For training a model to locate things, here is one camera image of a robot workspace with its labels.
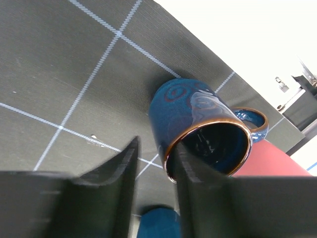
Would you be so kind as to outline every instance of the blue object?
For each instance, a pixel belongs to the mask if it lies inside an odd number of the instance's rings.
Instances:
[[[157,90],[149,118],[158,153],[173,182],[170,152],[178,142],[219,172],[230,175],[245,162],[253,142],[264,139],[268,131],[267,118],[261,112],[231,110],[207,84],[186,78],[168,81]],[[249,129],[242,120],[258,128]]]
[[[180,217],[166,208],[157,208],[141,217],[137,238],[180,238]]]

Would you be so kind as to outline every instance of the gray mat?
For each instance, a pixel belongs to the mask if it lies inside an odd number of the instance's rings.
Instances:
[[[267,139],[283,151],[303,138],[151,0],[2,1],[0,22],[1,170],[81,174],[140,135],[135,213],[174,207],[146,112],[156,89],[180,76],[208,83],[229,106],[265,113]]]

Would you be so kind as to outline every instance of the mug opening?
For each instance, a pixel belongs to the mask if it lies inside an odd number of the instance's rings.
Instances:
[[[220,173],[231,175],[245,162],[250,153],[252,138],[246,125],[232,121],[214,121],[201,125],[184,134],[177,143],[183,143],[188,152],[200,158],[206,165]],[[168,153],[165,169],[168,177],[174,177],[173,153]]]

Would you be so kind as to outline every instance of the blue ceramic mug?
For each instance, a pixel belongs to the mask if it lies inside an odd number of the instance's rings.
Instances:
[[[203,82],[177,78],[163,84],[149,109],[158,153],[169,179],[174,146],[185,147],[215,170],[231,175],[246,161],[254,142],[265,138],[267,117],[254,109],[229,107]],[[257,128],[250,129],[242,121]]]

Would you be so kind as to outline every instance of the mug handle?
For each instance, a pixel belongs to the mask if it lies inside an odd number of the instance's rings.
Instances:
[[[255,129],[249,129],[253,142],[259,142],[266,137],[268,132],[268,119],[266,115],[258,110],[245,107],[233,108],[232,111],[241,121],[248,121],[257,126]]]

